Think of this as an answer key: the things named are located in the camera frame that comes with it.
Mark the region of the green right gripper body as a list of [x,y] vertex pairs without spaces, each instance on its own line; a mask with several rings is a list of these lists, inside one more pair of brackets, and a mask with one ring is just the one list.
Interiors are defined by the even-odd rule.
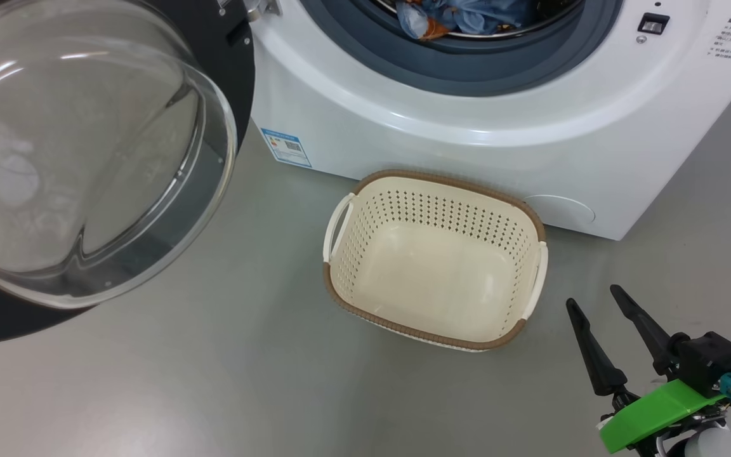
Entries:
[[607,452],[615,454],[713,421],[721,414],[717,405],[725,399],[721,393],[705,397],[681,380],[670,381],[618,411],[598,434]]

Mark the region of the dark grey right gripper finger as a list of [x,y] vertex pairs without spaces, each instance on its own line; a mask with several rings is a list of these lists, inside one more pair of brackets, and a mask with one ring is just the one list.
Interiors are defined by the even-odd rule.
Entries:
[[591,324],[583,310],[573,298],[569,298],[565,306],[595,395],[605,397],[624,391],[628,381],[626,375],[614,366],[592,335]]
[[612,284],[610,286],[610,292],[624,317],[635,325],[642,341],[652,356],[652,366],[655,372],[658,375],[678,375],[681,359],[678,355],[677,346],[683,341],[689,341],[690,337],[682,332],[675,333],[674,335],[668,334],[618,284]]

